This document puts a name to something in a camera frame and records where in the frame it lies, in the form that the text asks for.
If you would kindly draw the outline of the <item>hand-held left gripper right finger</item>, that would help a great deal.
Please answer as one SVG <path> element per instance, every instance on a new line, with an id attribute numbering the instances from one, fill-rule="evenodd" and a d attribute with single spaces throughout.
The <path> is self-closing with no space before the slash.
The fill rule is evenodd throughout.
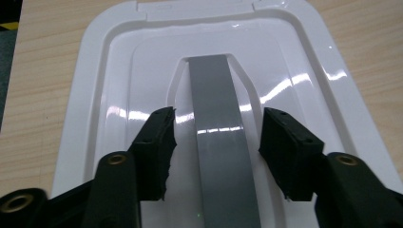
<path id="1" fill-rule="evenodd" d="M 324 142 L 285 111 L 266 107 L 259 153 L 284 197 L 315 200 L 319 228 L 403 228 L 403 195 L 362 159 L 323 153 Z"/>

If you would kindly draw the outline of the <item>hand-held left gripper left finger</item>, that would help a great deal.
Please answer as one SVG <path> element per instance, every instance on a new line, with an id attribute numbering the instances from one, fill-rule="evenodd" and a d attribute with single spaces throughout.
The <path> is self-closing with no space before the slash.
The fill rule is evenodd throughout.
<path id="1" fill-rule="evenodd" d="M 166 192 L 174 119 L 171 106 L 152 112 L 126 151 L 99 160 L 81 228 L 142 228 L 141 203 Z"/>

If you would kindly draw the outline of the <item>white lid with grey handle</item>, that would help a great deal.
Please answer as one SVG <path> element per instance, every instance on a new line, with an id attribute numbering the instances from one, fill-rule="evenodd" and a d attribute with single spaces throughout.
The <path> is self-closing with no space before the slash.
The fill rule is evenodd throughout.
<path id="1" fill-rule="evenodd" d="M 228 228 L 204 216 L 197 139 L 237 132 L 248 142 L 261 227 L 318 228 L 313 204 L 285 198 L 259 154 L 267 107 L 403 193 L 332 36 L 306 0 L 126 1 L 101 13 L 80 46 L 53 194 L 91 180 L 99 159 L 127 149 L 165 106 L 176 111 L 177 145 L 164 199 L 142 205 L 143 228 Z"/>

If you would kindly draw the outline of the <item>black striped stand base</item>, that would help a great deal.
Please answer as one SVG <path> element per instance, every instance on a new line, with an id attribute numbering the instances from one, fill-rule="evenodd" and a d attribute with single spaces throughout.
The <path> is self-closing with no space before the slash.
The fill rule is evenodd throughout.
<path id="1" fill-rule="evenodd" d="M 0 0 L 0 31 L 17 30 L 23 0 Z"/>

